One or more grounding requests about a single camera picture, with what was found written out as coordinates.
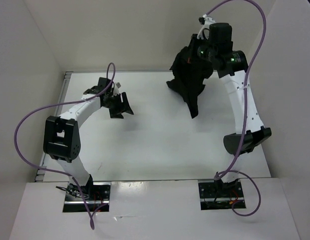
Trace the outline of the black pleated skirt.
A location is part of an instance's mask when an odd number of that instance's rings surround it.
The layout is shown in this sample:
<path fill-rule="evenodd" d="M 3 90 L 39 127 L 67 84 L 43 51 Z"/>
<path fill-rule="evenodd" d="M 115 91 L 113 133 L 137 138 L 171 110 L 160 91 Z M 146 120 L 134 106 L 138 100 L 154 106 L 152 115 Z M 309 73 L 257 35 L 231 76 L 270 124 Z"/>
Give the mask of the black pleated skirt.
<path fill-rule="evenodd" d="M 213 74 L 212 64 L 197 56 L 197 49 L 202 39 L 193 34 L 188 46 L 176 55 L 170 67 L 174 78 L 167 81 L 167 86 L 178 93 L 187 104 L 192 118 L 198 116 L 198 96 L 203 92 L 203 81 Z"/>

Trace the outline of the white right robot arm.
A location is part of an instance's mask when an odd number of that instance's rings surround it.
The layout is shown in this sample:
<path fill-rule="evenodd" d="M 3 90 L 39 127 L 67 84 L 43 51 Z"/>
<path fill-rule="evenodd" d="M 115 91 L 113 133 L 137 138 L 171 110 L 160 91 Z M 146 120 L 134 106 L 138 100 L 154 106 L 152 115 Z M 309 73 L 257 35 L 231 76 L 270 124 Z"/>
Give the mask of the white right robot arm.
<path fill-rule="evenodd" d="M 227 23 L 212 23 L 208 37 L 199 36 L 198 57 L 210 62 L 226 88 L 235 119 L 235 133 L 224 136 L 226 151 L 234 156 L 229 167 L 216 174 L 214 191 L 226 196 L 237 187 L 240 156 L 251 153 L 271 136 L 259 117 L 249 82 L 249 67 L 241 50 L 233 50 L 232 27 Z"/>

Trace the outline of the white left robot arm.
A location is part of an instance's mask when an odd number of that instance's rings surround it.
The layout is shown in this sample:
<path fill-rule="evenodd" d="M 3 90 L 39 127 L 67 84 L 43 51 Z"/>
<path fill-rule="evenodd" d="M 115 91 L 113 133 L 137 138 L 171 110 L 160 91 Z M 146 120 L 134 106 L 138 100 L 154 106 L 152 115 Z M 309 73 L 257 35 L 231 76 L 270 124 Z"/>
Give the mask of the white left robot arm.
<path fill-rule="evenodd" d="M 119 91 L 120 86 L 118 82 L 100 77 L 97 85 L 84 91 L 78 103 L 59 116 L 46 119 L 44 153 L 56 160 L 67 174 L 69 185 L 65 191 L 83 200 L 94 195 L 94 185 L 79 156 L 79 129 L 100 108 L 107 108 L 112 119 L 122 119 L 123 113 L 133 114 L 127 94 Z"/>

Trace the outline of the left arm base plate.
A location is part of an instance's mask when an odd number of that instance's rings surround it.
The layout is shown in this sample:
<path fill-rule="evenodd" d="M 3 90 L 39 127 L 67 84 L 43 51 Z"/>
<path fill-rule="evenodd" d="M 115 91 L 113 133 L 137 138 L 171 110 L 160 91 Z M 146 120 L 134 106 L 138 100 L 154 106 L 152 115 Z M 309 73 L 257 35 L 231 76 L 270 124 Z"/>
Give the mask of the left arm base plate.
<path fill-rule="evenodd" d="M 64 191 L 65 200 L 63 206 L 64 213 L 82 213 L 86 212 L 84 202 L 77 187 L 73 187 L 68 184 L 67 188 L 57 186 L 58 189 Z M 87 194 L 83 191 L 84 197 L 90 213 L 96 212 L 108 212 L 111 183 L 110 182 L 94 182 L 91 188 L 92 192 Z"/>

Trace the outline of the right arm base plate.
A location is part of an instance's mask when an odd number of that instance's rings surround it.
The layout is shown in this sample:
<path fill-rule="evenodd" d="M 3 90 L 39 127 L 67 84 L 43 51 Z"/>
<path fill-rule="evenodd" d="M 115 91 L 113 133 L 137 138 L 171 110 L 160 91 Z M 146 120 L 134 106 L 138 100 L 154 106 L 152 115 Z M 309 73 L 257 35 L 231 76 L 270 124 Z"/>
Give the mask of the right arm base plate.
<path fill-rule="evenodd" d="M 205 180 L 198 183 L 201 210 L 227 210 L 235 204 L 235 209 L 245 209 L 241 182 Z"/>

